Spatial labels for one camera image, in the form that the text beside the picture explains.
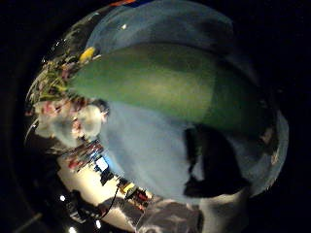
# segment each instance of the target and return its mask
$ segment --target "black object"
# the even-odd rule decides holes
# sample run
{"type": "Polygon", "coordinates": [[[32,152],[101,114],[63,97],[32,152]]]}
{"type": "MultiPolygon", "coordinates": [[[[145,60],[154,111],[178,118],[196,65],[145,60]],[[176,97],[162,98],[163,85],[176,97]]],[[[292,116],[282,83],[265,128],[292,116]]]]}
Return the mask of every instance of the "black object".
{"type": "Polygon", "coordinates": [[[219,131],[205,125],[196,125],[185,132],[190,163],[190,179],[184,194],[189,197],[215,197],[233,194],[249,183],[242,178],[234,150],[219,131]],[[192,169],[203,156],[204,180],[198,181],[192,169]]]}
{"type": "Polygon", "coordinates": [[[100,182],[102,185],[105,185],[107,181],[111,180],[114,177],[114,174],[110,171],[109,167],[105,169],[100,174],[100,182]]]}
{"type": "Polygon", "coordinates": [[[84,223],[87,220],[100,219],[103,216],[100,209],[86,202],[80,191],[71,192],[70,201],[66,204],[66,209],[71,218],[78,223],[84,223]]]}

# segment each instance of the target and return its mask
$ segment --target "display screen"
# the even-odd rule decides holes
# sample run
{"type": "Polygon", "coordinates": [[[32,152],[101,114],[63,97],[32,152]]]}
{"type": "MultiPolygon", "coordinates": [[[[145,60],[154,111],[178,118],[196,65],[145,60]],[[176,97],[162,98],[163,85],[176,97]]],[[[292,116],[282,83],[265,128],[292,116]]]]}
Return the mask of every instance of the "display screen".
{"type": "Polygon", "coordinates": [[[103,157],[97,159],[95,163],[101,171],[105,171],[108,168],[108,164],[103,157]]]}

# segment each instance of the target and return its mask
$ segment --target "dark background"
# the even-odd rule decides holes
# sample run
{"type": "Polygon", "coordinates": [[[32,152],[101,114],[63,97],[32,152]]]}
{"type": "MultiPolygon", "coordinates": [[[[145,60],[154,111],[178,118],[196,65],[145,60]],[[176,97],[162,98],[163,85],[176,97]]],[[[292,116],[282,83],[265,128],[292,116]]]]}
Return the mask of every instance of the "dark background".
{"type": "MultiPolygon", "coordinates": [[[[40,166],[21,155],[23,96],[43,55],[81,17],[109,1],[0,2],[0,232],[12,232],[36,213],[49,215],[29,181],[40,166]]],[[[288,159],[277,183],[250,201],[246,232],[299,232],[311,220],[309,185],[310,23],[302,1],[215,0],[207,5],[235,20],[241,47],[277,93],[290,124],[288,159]]],[[[56,232],[43,218],[25,232],[56,232]]]]}

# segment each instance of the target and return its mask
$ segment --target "person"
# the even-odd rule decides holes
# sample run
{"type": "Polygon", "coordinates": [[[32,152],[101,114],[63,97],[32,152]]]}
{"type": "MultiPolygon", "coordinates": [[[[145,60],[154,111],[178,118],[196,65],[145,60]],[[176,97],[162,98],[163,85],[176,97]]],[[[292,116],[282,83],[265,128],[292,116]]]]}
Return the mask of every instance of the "person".
{"type": "Polygon", "coordinates": [[[247,199],[280,173],[288,125],[237,47],[232,21],[191,1],[125,5],[98,21],[90,48],[101,57],[69,87],[107,102],[96,132],[111,170],[199,206],[202,232],[241,231],[247,199]]]}

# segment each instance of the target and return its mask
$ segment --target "bright light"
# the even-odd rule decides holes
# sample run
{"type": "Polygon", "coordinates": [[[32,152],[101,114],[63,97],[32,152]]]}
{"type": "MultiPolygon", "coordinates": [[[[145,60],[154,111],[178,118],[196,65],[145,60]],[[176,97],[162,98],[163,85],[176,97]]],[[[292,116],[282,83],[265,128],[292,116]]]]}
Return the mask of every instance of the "bright light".
{"type": "Polygon", "coordinates": [[[96,221],[96,227],[99,229],[101,227],[100,220],[96,221]]]}
{"type": "Polygon", "coordinates": [[[59,196],[59,200],[60,200],[60,201],[65,201],[65,200],[66,200],[66,197],[65,197],[64,195],[60,195],[60,196],[59,196]]]}
{"type": "Polygon", "coordinates": [[[69,233],[77,233],[75,227],[69,227],[69,230],[68,230],[69,233]]]}
{"type": "Polygon", "coordinates": [[[99,159],[97,159],[95,163],[102,172],[108,168],[108,164],[103,157],[100,157],[99,159]]]}

